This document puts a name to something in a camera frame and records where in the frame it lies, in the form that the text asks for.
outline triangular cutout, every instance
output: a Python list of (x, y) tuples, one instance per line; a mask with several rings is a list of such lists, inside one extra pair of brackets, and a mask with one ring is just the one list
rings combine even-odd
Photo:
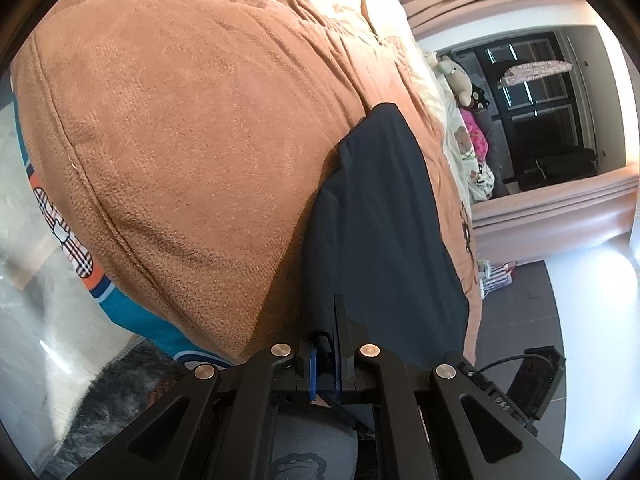
[(149, 462), (158, 462), (169, 449), (180, 422), (189, 406), (187, 397), (179, 397), (164, 413), (139, 434), (131, 444), (129, 452), (141, 456)]
[(460, 399), (484, 459), (490, 463), (522, 450), (522, 442), (471, 396)]

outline black furry object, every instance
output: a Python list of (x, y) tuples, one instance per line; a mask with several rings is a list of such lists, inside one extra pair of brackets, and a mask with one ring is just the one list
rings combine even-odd
[(180, 380), (186, 371), (147, 340), (106, 365), (40, 479), (64, 480), (146, 410), (149, 395), (161, 381)]

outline plush toy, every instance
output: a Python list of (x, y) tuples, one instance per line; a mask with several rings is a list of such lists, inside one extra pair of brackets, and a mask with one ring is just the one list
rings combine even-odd
[(473, 92), (471, 79), (458, 63), (451, 60), (449, 56), (442, 56), (440, 62), (433, 69), (445, 77), (461, 105), (464, 107), (471, 105)]

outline silver bolt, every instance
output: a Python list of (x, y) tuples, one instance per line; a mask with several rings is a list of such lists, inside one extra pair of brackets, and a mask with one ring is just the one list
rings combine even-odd
[(276, 357), (286, 357), (291, 353), (291, 347), (286, 343), (278, 343), (271, 347), (271, 353)]
[(199, 379), (210, 379), (216, 373), (216, 367), (213, 365), (200, 365), (194, 371), (194, 375)]
[(451, 365), (438, 365), (436, 373), (443, 379), (453, 379), (456, 376), (456, 369)]
[(360, 353), (364, 357), (378, 357), (380, 355), (380, 348), (375, 345), (362, 345), (360, 347)]

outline brown blanket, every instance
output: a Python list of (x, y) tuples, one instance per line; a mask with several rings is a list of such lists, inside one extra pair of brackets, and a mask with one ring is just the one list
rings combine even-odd
[(12, 77), (34, 167), (107, 275), (238, 362), (298, 318), (314, 194), (380, 102), (420, 144), (479, 320), (442, 128), (400, 54), (308, 0), (60, 0)]

